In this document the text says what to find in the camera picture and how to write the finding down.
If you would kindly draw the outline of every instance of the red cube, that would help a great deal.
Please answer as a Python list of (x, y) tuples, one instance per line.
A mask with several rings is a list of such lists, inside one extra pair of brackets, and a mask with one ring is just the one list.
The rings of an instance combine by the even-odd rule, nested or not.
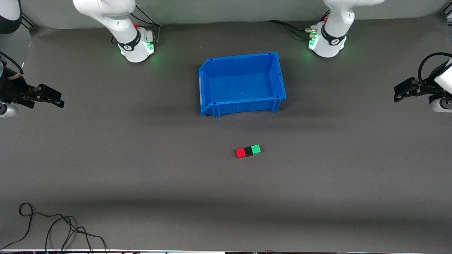
[(237, 154), (237, 158), (239, 158), (239, 159), (243, 158), (243, 157), (246, 157), (245, 148), (237, 149), (235, 151), (235, 153)]

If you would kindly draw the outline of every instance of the green cube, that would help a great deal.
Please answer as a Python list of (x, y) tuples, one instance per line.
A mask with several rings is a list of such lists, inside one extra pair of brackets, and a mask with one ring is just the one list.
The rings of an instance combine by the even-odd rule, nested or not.
[(259, 145), (252, 146), (251, 150), (253, 151), (253, 155), (260, 154), (260, 146)]

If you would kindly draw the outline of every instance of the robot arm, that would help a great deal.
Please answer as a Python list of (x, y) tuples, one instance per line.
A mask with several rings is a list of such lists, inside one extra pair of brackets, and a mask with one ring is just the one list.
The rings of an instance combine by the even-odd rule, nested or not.
[(0, 34), (16, 31), (22, 22), (19, 0), (0, 0)]
[[(22, 22), (20, 0), (0, 0), (0, 34), (16, 31)], [(19, 72), (6, 67), (2, 57), (16, 65)], [(61, 93), (43, 84), (34, 87), (28, 85), (24, 71), (13, 59), (0, 51), (0, 101), (3, 103), (21, 104), (28, 108), (34, 107), (34, 102), (48, 102), (60, 108), (64, 106)], [(15, 116), (18, 112), (13, 105), (0, 103), (0, 118)]]
[(448, 53), (434, 53), (426, 57), (418, 70), (418, 79), (412, 77), (394, 87), (394, 101), (405, 98), (430, 94), (430, 108), (435, 112), (452, 113), (452, 59), (441, 64), (432, 71), (430, 76), (422, 79), (421, 71), (425, 62), (433, 56), (449, 56)]
[(323, 0), (330, 9), (327, 20), (311, 26), (311, 30), (320, 31), (311, 34), (309, 49), (321, 57), (334, 57), (344, 47), (346, 34), (353, 22), (355, 13), (352, 8), (373, 6), (385, 0)]
[(136, 28), (127, 17), (135, 10), (135, 0), (72, 0), (75, 8), (104, 25), (118, 41), (121, 53), (130, 62), (141, 62), (154, 53), (152, 31)]

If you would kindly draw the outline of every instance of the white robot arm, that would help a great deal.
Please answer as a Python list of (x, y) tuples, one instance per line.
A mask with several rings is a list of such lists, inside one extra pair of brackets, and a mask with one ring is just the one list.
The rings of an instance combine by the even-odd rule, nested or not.
[(431, 94), (428, 101), (433, 111), (452, 113), (452, 59), (434, 69), (428, 78), (422, 79), (422, 68), (433, 56), (452, 57), (452, 54), (439, 52), (426, 57), (419, 66), (418, 79), (409, 78), (394, 87), (394, 101)]
[(18, 0), (0, 0), (0, 34), (16, 31), (22, 22), (22, 8)]
[(334, 57), (344, 47), (346, 34), (355, 21), (352, 8), (381, 4), (385, 0), (323, 0), (330, 9), (330, 15), (325, 22), (312, 25), (309, 49), (321, 57)]
[(135, 0), (72, 0), (75, 8), (104, 25), (118, 41), (121, 53), (130, 62), (141, 62), (154, 53), (152, 31), (136, 28), (127, 17)]

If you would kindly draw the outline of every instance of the cube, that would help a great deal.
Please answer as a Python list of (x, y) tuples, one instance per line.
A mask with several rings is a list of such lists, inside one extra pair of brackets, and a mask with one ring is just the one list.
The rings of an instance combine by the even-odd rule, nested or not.
[(246, 157), (253, 156), (253, 150), (251, 149), (251, 146), (245, 147), (244, 150), (245, 150)]
[(253, 155), (260, 154), (260, 146), (259, 145), (252, 146), (251, 150), (253, 152)]
[(237, 149), (236, 151), (235, 151), (235, 153), (237, 154), (237, 158), (243, 158), (243, 157), (246, 157), (246, 153), (245, 153), (245, 149), (244, 148), (240, 148), (240, 149)]

